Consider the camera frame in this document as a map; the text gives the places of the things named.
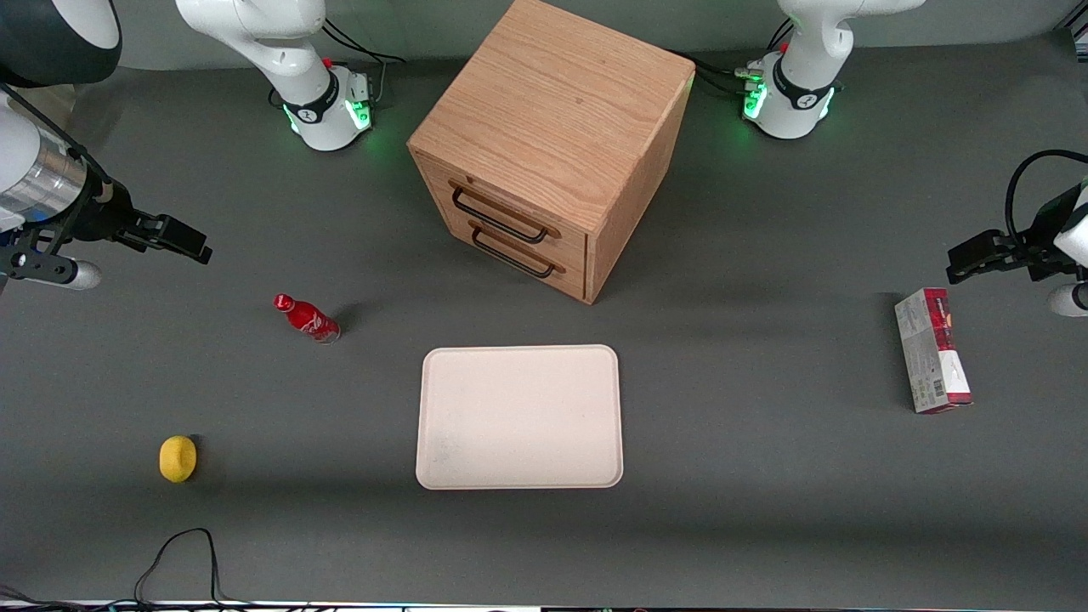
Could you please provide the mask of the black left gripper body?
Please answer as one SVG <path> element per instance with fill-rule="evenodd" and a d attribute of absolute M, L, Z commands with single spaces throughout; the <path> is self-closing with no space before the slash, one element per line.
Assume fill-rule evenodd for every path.
<path fill-rule="evenodd" d="M 1023 232 L 1034 267 L 1053 274 L 1079 276 L 1087 267 L 1087 195 L 1085 186 L 1065 189 L 1046 201 Z"/>

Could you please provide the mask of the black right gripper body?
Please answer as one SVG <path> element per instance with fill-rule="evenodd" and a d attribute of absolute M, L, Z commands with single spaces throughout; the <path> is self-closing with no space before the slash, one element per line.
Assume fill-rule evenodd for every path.
<path fill-rule="evenodd" d="M 78 197 L 58 222 L 59 243 L 70 241 L 114 241 L 125 247 L 141 247 L 128 235 L 139 215 L 133 208 L 128 189 L 120 183 L 106 185 L 100 178 L 87 178 Z"/>

